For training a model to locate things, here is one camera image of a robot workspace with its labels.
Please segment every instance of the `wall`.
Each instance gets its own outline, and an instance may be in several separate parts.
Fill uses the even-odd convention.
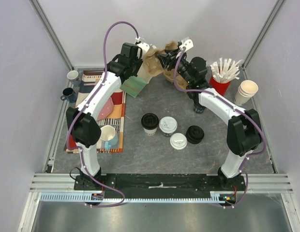
[[[74,66],[103,65],[103,40],[117,21],[129,21],[148,43],[162,48],[190,37],[194,49],[213,63],[220,57],[245,59],[276,0],[39,0]],[[107,60],[133,42],[127,25],[111,31]]]
[[[287,173],[300,206],[300,0],[289,0],[249,63],[255,101],[275,165]]]
[[[68,70],[28,0],[0,1],[0,231],[17,231]]]

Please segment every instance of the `placemat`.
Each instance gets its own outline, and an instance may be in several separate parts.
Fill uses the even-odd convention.
[[[94,85],[87,86],[85,84],[95,83],[100,80],[102,77],[103,71],[84,71],[83,77],[77,97],[76,107],[89,95],[89,93],[94,89]],[[113,126],[118,133],[118,144],[114,145],[109,151],[106,151],[104,147],[104,142],[99,140],[96,144],[98,153],[114,153],[114,152],[122,152],[123,151],[123,132],[124,132],[124,114],[125,114],[125,97],[126,93],[121,89],[117,89],[112,95],[111,99],[113,101],[113,109],[112,112],[104,119],[98,120],[97,124],[102,127],[105,125]],[[74,142],[72,136],[69,138],[70,147],[76,147],[76,143]],[[79,153],[78,149],[73,151],[67,149],[66,145],[64,147],[68,153]]]

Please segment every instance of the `floor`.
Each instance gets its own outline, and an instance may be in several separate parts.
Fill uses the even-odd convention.
[[[232,100],[241,81],[232,81],[225,97]],[[253,108],[250,100],[244,106]],[[178,122],[176,132],[185,134],[191,125],[200,126],[205,137],[197,145],[188,144],[183,150],[175,150],[158,130],[154,136],[147,136],[140,120],[145,113],[155,113],[159,118],[172,116]],[[208,173],[216,174],[224,163],[228,147],[225,123],[206,109],[202,114],[193,111],[193,101],[185,93],[175,89],[164,76],[154,77],[136,98],[127,95],[124,145],[122,153],[98,154],[97,159],[103,173]],[[63,125],[58,150],[55,156],[54,173],[68,173],[73,167],[80,167],[79,154],[63,151],[67,124]],[[273,173],[267,153],[250,158],[244,168],[249,173]]]
[[[32,232],[291,232],[280,195],[246,195],[235,209],[206,203],[129,203],[91,209],[40,202]]]

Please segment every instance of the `mug handle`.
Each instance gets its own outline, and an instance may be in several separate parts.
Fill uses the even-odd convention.
[[[109,142],[105,142],[105,150],[109,151],[111,149],[111,145],[109,144]]]

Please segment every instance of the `red container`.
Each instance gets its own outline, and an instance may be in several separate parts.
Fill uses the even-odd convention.
[[[209,81],[209,84],[222,96],[225,94],[230,83],[230,81],[227,83],[219,83],[213,78],[213,76],[210,78]]]

